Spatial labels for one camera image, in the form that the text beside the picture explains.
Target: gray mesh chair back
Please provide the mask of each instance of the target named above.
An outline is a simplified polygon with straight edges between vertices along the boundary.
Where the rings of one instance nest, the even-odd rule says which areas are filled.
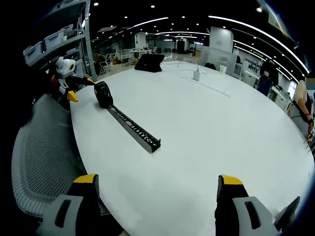
[[[45,206],[67,194],[73,181],[87,174],[70,113],[47,94],[36,102],[32,118],[18,132],[11,170],[17,205],[24,213],[40,218]],[[101,205],[102,214],[109,213]]]

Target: tape measure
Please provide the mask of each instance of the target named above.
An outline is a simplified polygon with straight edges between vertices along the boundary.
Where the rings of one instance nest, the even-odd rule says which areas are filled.
[[[102,108],[109,113],[122,125],[122,127],[148,152],[155,152],[161,146],[161,139],[156,139],[140,125],[122,113],[113,104],[113,97],[108,85],[101,81],[94,85],[96,98]]]

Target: black ceiling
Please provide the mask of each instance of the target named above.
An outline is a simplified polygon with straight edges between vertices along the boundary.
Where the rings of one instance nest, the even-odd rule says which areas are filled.
[[[47,11],[50,7],[54,6],[60,0],[50,0],[42,1],[41,8]],[[279,8],[279,4],[274,6],[274,9]],[[210,29],[211,26],[223,27],[225,26],[228,30],[231,30],[234,34],[234,40],[243,42],[247,45],[254,43],[253,47],[264,52],[265,54],[273,57],[276,56],[276,60],[283,65],[286,69],[293,70],[293,76],[300,80],[302,78],[302,71],[306,74],[305,69],[300,65],[300,63],[282,46],[276,43],[274,40],[271,40],[269,37],[251,29],[246,26],[219,20],[211,19],[208,16],[220,16],[226,17],[229,19],[234,19],[240,22],[247,23],[254,27],[257,27],[266,33],[274,36],[284,45],[286,45],[291,51],[293,51],[305,64],[305,57],[301,53],[300,48],[294,49],[296,42],[294,42],[289,37],[285,36],[280,30],[276,29],[274,26],[268,23],[268,13],[264,9],[263,12],[258,13],[256,8],[260,4],[255,0],[225,0],[225,1],[108,1],[108,0],[97,0],[91,1],[90,6],[90,36],[91,39],[99,37],[97,44],[100,42],[109,40],[109,37],[112,36],[111,40],[121,37],[123,34],[125,37],[127,35],[132,35],[141,29],[149,33],[157,33],[164,31],[192,31],[192,32],[204,32],[207,33],[207,28]],[[39,18],[40,15],[44,14],[32,14],[31,18],[35,22],[35,18]],[[125,27],[132,27],[136,24],[158,19],[162,17],[168,17],[166,20],[156,21],[152,23],[147,23],[130,30],[123,29]],[[111,31],[99,33],[98,31],[103,27],[116,26]],[[288,27],[289,30],[294,32],[296,26]],[[193,34],[197,37],[197,40],[201,41],[209,40],[208,37],[204,38],[203,35]],[[250,48],[239,45],[246,50]]]

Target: black tablet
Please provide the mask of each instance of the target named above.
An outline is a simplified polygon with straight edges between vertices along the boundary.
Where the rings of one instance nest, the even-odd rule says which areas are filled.
[[[143,54],[134,69],[154,73],[162,71],[159,64],[163,61],[164,57],[163,54]]]

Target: white round table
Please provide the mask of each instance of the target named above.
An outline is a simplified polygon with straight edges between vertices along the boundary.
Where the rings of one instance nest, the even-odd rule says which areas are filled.
[[[270,99],[237,79],[194,64],[134,69],[105,78],[114,104],[161,138],[145,151],[105,109],[93,87],[71,103],[76,142],[100,197],[131,235],[215,235],[221,174],[241,180],[274,215],[314,173],[312,154],[290,118]]]

